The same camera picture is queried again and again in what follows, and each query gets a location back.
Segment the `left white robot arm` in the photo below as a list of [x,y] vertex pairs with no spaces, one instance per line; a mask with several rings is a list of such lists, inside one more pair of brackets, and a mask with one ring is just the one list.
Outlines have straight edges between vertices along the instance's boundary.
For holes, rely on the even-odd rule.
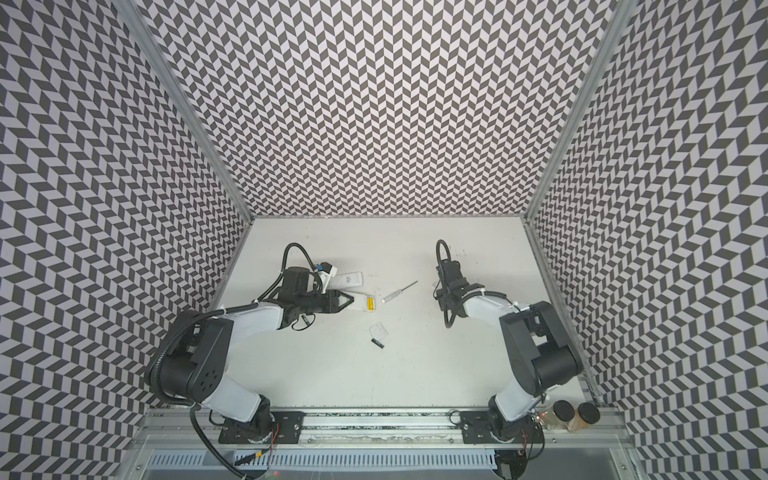
[[144,381],[167,405],[205,407],[245,442],[276,433],[270,400],[227,374],[230,348],[257,335],[309,328],[317,315],[339,313],[355,298],[330,287],[335,267],[314,262],[304,246],[288,244],[276,280],[254,301],[208,312],[185,310],[152,355]]

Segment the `white battery cover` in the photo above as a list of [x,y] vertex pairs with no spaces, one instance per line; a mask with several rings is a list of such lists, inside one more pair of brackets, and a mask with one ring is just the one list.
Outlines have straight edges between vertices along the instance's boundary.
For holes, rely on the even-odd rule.
[[375,340],[383,340],[388,336],[388,331],[381,323],[376,323],[369,328],[370,335]]

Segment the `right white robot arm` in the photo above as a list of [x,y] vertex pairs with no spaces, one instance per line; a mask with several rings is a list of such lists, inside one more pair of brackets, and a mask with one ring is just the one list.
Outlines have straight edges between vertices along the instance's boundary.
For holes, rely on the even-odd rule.
[[445,240],[436,242],[438,284],[433,292],[452,328],[457,319],[485,322],[504,340],[512,377],[488,403],[491,438],[504,443],[532,440],[534,410],[552,389],[583,372],[584,364],[564,321],[547,301],[519,305],[504,293],[469,282]]

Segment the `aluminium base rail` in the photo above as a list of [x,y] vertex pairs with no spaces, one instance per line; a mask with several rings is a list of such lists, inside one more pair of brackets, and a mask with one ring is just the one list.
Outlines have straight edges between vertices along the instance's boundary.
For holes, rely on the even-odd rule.
[[207,409],[195,414],[199,428],[220,450],[287,445],[305,448],[620,448],[632,440],[621,414],[600,410],[597,424],[571,432],[528,422],[501,435],[491,431],[486,411],[475,408],[305,408],[273,411],[272,439],[228,425]]

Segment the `white remote with green buttons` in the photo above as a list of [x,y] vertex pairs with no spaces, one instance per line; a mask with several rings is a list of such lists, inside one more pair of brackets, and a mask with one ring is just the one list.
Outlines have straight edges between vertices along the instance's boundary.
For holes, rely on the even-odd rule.
[[339,274],[333,278],[334,289],[353,289],[364,285],[364,275],[362,272],[351,272]]

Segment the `clear-handled screwdriver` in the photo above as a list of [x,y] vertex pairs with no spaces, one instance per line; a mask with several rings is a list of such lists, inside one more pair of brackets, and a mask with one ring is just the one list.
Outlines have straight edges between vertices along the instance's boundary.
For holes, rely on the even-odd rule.
[[413,281],[413,282],[411,282],[410,284],[408,284],[408,285],[406,285],[406,286],[404,286],[404,287],[402,287],[402,288],[399,288],[399,289],[397,289],[397,290],[395,290],[395,291],[393,291],[393,292],[391,292],[391,293],[389,293],[389,294],[385,295],[385,296],[382,298],[382,302],[383,302],[383,303],[389,303],[389,302],[391,302],[392,300],[394,300],[395,298],[397,298],[398,296],[400,296],[402,293],[404,293],[406,290],[408,290],[409,288],[413,287],[413,286],[414,286],[414,285],[416,285],[417,283],[418,283],[418,281]]

